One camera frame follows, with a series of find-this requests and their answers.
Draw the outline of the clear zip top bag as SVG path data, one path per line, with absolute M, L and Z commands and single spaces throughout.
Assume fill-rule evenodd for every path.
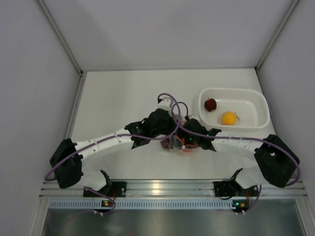
M 200 146 L 195 144 L 192 137 L 180 137 L 179 135 L 173 135 L 167 139 L 170 139 L 170 142 L 173 146 L 173 149 L 169 152 L 176 152 L 182 154 L 180 153 L 180 149 L 182 146 L 195 146 L 198 147 L 198 149 L 201 149 Z

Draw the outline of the yellow fake peach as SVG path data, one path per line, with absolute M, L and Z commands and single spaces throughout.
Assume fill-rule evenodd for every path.
M 232 111 L 227 111 L 222 114 L 220 121 L 221 125 L 228 125 L 228 126 L 233 126 L 236 124 L 237 121 L 239 121 L 239 117 L 236 115 L 236 113 Z

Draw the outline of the dark red fake apple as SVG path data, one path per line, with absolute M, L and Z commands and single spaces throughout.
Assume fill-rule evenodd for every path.
M 204 108 L 206 111 L 208 112 L 212 112 L 214 110 L 217 109 L 217 103 L 216 100 L 213 98 L 208 98 L 205 102 L 204 102 Z

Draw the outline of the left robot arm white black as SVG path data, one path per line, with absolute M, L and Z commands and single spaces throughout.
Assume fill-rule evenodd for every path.
M 110 177 L 104 170 L 93 169 L 94 162 L 122 150 L 168 138 L 177 128 L 168 111 L 156 109 L 148 118 L 132 122 L 110 135 L 82 142 L 64 139 L 50 159 L 55 180 L 60 189 L 79 184 L 100 196 L 107 196 L 112 186 Z

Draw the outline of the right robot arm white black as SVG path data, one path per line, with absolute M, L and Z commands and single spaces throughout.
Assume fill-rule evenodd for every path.
M 229 188 L 235 195 L 265 183 L 285 188 L 300 179 L 299 158 L 277 135 L 270 134 L 264 139 L 233 136 L 217 128 L 206 129 L 194 118 L 180 125 L 177 135 L 203 150 L 230 153 L 256 162 L 255 166 L 240 168 L 233 174 Z

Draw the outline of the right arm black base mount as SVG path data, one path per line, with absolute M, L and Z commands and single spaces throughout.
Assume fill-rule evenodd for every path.
M 257 186 L 250 188 L 242 188 L 236 181 L 215 181 L 213 182 L 216 197 L 232 198 L 232 197 L 256 197 L 259 192 Z

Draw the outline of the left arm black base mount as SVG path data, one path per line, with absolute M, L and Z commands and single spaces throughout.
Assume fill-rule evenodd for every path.
M 114 181 L 98 190 L 98 193 L 110 198 L 124 198 L 126 196 L 127 183 L 125 181 Z

